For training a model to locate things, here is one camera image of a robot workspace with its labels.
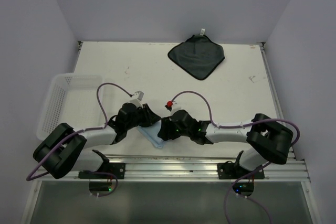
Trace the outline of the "light blue towel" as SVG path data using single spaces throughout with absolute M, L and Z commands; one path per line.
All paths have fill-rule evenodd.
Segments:
M 161 121 L 154 123 L 149 127 L 138 126 L 137 130 L 155 147 L 163 148 L 165 141 L 158 137 L 158 133 L 161 129 Z

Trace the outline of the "dark grey towel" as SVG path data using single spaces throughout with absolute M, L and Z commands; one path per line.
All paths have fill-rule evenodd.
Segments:
M 205 35 L 193 35 L 173 47 L 168 58 L 197 80 L 207 79 L 225 60 L 224 49 Z

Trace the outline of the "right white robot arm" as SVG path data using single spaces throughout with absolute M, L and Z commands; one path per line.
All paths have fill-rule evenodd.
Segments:
M 282 124 L 258 113 L 250 123 L 214 126 L 211 121 L 198 121 L 185 110 L 178 110 L 161 119 L 157 136 L 164 140 L 188 137 L 199 145 L 221 142 L 248 143 L 251 147 L 239 152 L 234 162 L 219 166 L 221 178 L 246 178 L 266 163 L 283 165 L 287 162 L 293 132 Z

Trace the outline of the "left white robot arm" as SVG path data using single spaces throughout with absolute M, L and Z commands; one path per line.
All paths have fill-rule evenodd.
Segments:
M 102 126 L 75 130 L 67 123 L 59 124 L 35 149 L 33 158 L 38 164 L 26 180 L 46 175 L 60 179 L 71 170 L 89 170 L 97 178 L 104 178 L 109 172 L 107 159 L 93 150 L 97 157 L 89 161 L 82 151 L 98 145 L 117 144 L 126 138 L 129 130 L 138 126 L 150 127 L 160 120 L 161 117 L 147 104 L 136 106 L 128 102 Z

